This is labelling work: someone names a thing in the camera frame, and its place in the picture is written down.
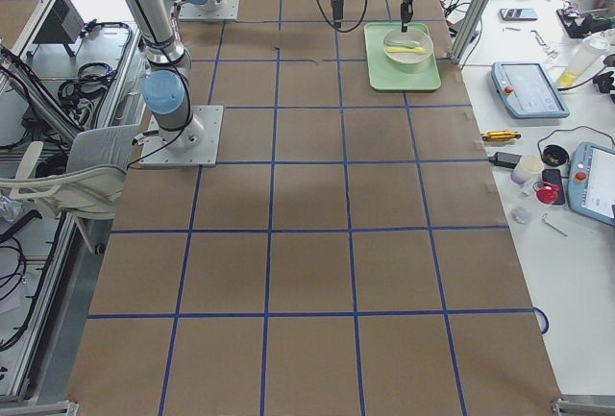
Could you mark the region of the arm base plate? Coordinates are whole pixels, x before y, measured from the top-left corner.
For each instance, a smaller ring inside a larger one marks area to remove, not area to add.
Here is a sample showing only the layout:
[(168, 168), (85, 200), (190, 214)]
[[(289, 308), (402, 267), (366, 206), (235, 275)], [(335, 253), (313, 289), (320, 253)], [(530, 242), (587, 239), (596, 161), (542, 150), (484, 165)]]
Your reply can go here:
[(179, 20), (184, 22), (236, 21), (239, 0), (184, 0)]
[(215, 166), (224, 108), (193, 106), (192, 113), (191, 123), (170, 146), (168, 143), (177, 134), (161, 130), (155, 116), (151, 115), (148, 130), (158, 133), (145, 138), (138, 164), (143, 167)]

